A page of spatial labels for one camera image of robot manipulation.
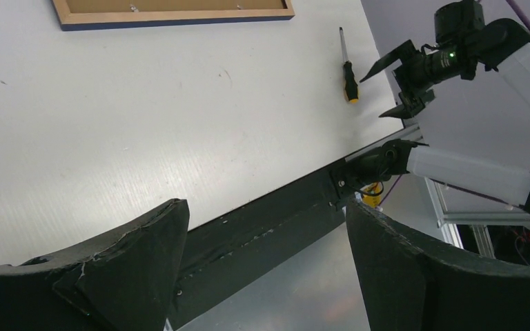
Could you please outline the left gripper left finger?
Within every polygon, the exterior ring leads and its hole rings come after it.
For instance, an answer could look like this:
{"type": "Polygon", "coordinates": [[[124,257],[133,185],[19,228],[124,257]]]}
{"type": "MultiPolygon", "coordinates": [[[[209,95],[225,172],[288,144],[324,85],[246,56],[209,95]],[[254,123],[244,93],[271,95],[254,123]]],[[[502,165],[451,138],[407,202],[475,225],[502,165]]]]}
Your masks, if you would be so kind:
{"type": "Polygon", "coordinates": [[[0,330],[163,330],[189,217],[187,201],[171,199],[63,250],[0,265],[0,330]]]}

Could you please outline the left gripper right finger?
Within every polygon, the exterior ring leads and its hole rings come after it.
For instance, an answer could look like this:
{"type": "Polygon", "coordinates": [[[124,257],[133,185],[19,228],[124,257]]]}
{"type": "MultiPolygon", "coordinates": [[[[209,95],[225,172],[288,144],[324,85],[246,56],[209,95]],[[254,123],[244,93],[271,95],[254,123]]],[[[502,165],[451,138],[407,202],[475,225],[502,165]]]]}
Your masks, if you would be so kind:
{"type": "Polygon", "coordinates": [[[359,201],[346,227],[372,330],[530,330],[530,266],[435,239],[359,201]]]}

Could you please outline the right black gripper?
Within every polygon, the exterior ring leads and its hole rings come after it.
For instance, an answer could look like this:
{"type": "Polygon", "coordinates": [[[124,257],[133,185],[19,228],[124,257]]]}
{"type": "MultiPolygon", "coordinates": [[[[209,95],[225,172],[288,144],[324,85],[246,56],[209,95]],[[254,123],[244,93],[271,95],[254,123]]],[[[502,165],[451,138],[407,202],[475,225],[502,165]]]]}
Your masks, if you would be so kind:
{"type": "Polygon", "coordinates": [[[445,80],[448,74],[448,58],[446,52],[442,50],[425,54],[414,46],[412,40],[407,40],[378,59],[360,79],[360,83],[385,70],[396,61],[402,63],[393,72],[400,87],[399,97],[402,104],[383,112],[379,118],[412,119],[423,111],[423,105],[420,104],[421,95],[431,86],[445,80]]]}

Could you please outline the black yellow screwdriver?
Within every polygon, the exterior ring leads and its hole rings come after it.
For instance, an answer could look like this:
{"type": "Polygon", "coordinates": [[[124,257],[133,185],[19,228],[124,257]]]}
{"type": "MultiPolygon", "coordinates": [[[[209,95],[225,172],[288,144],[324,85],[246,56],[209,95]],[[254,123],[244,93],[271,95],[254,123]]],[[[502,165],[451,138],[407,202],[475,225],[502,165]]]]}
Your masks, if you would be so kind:
{"type": "Polygon", "coordinates": [[[349,61],[343,27],[339,27],[339,33],[343,62],[344,94],[349,103],[357,103],[359,100],[358,83],[353,72],[353,64],[349,61]]]}

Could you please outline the blue wooden picture frame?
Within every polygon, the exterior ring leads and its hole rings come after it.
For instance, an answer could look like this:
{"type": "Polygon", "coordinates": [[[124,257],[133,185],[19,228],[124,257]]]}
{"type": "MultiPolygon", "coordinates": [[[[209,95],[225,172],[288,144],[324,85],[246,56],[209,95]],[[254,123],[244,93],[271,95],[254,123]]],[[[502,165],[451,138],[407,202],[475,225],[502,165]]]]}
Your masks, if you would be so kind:
{"type": "Polygon", "coordinates": [[[285,21],[295,16],[290,1],[52,0],[51,4],[63,31],[285,21]]]}

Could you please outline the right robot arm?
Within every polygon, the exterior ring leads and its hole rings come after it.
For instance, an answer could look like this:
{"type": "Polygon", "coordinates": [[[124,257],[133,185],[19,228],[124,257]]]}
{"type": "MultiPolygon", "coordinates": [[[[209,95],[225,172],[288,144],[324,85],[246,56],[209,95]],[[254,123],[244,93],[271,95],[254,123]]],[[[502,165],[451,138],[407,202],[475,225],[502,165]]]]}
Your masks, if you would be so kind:
{"type": "MultiPolygon", "coordinates": [[[[361,1],[380,55],[407,39],[435,40],[434,12],[445,1],[361,1]]],[[[418,117],[427,143],[461,154],[530,169],[530,107],[499,74],[436,87],[436,100],[418,117]]]]}

